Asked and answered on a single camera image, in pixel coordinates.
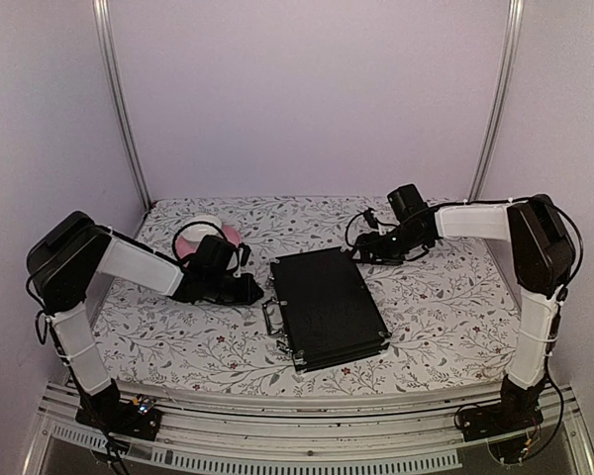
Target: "black briefcase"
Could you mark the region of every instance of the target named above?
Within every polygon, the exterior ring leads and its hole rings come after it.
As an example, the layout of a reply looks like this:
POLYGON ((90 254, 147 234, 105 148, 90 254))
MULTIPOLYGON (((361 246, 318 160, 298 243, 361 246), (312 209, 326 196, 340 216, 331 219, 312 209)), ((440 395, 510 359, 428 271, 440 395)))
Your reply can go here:
POLYGON ((299 372, 323 369, 385 352, 391 333, 356 264, 340 247, 286 255, 270 264, 276 299, 263 304, 266 329, 283 336, 299 372), (268 308, 278 305, 283 328, 268 308))

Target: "metal pole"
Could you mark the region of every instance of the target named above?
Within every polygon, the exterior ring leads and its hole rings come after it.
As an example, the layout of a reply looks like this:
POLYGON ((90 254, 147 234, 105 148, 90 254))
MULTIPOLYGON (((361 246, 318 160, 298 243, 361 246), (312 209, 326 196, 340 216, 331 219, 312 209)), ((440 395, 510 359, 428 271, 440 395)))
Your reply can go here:
POLYGON ((121 129, 121 137, 126 150, 126 158, 130 165, 130 171, 137 188, 137 193, 141 200, 144 211, 151 207, 151 197, 149 195, 148 183, 139 161, 139 153, 135 143, 132 128, 130 127, 130 117, 126 108, 126 101, 121 85, 121 76, 119 75, 119 65, 115 54, 115 46, 112 38, 112 27, 110 25, 110 13, 108 11, 108 0, 93 0, 95 11, 95 23, 97 34, 99 36, 99 45, 103 55, 103 63, 106 68, 110 92, 117 113, 117 120, 121 129))
POLYGON ((486 135, 482 150, 480 152, 477 167, 475 169, 475 176, 468 194, 468 200, 474 201, 479 199, 484 181, 488 173, 488 168, 497 142, 497 135, 499 126, 504 111, 504 104, 508 94, 508 85, 510 83, 511 74, 513 72, 513 64, 517 55, 517 44, 519 42, 519 32, 522 27, 522 12, 524 10, 524 0, 511 0, 508 23, 506 26, 506 37, 504 39, 504 51, 502 53, 502 63, 500 68, 499 80, 497 81, 497 89, 495 90, 495 98, 493 100, 493 108, 491 109, 491 116, 486 127, 486 135))

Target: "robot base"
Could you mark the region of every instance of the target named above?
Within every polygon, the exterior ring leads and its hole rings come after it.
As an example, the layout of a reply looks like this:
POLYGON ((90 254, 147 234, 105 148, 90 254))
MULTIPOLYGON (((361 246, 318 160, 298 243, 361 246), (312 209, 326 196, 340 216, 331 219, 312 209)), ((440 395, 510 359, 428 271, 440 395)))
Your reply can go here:
MULTIPOLYGON (((127 416, 123 418, 124 422, 110 427, 110 432, 128 437, 140 438, 142 440, 155 441, 158 430, 160 429, 160 420, 162 412, 158 409, 150 409, 146 414, 140 414, 137 407, 132 403, 123 405, 122 414, 127 416)), ((91 428, 101 429, 101 427, 92 419, 92 417, 79 408, 75 420, 91 428)))
POLYGON ((509 418, 502 417, 501 404, 465 409, 458 413, 458 425, 469 442, 481 438, 494 437, 504 433, 533 428, 544 421, 538 406, 509 418))

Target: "floral tablecloth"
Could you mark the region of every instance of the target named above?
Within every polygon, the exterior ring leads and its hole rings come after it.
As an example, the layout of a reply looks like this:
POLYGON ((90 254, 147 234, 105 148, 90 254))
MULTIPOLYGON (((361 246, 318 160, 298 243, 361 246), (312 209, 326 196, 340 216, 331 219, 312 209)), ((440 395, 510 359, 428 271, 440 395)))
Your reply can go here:
MULTIPOLYGON (((173 234, 193 215, 216 215, 250 245, 246 271, 264 287, 269 260, 342 245, 348 220, 368 206, 394 221, 384 198, 162 200, 138 240, 170 253, 173 234)), ((298 375, 266 336, 261 301, 249 308, 190 306, 119 279, 95 325, 98 347, 115 378, 192 391, 305 397, 501 379, 517 342, 519 314, 483 241, 442 240, 415 262, 359 267, 393 333, 380 356, 298 375)), ((264 299, 272 295, 265 292, 264 299)))

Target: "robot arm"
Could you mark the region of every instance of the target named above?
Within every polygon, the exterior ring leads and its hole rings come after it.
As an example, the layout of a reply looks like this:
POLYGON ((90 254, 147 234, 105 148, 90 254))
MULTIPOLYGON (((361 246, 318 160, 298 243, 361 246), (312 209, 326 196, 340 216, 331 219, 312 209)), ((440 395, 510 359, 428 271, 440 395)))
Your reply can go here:
MULTIPOLYGON (((247 305, 263 292, 250 274, 236 277, 227 271, 235 246, 219 237, 206 236, 183 267, 170 257, 113 230, 97 226, 81 212, 57 225, 27 256, 29 283, 43 305, 49 332, 64 364, 76 380, 83 422, 105 430, 131 429, 136 412, 148 408, 120 403, 119 391, 110 378, 95 345, 86 314, 86 290, 97 273, 120 277, 158 294, 185 303, 210 300, 219 304, 247 305)), ((157 431, 157 411, 147 438, 157 431)))
POLYGON ((442 238, 511 243, 522 315, 517 348, 502 385, 502 401, 496 408, 462 411, 459 416, 467 440, 528 428, 534 421, 540 424, 538 396, 545 385, 545 361, 556 341, 559 309, 567 296, 566 283, 575 257, 550 198, 538 195, 518 202, 430 207, 414 185, 406 185, 390 193, 388 200, 400 225, 384 236, 359 236, 352 250, 359 252, 358 262, 400 264, 409 260, 412 249, 421 247, 426 253, 442 238))

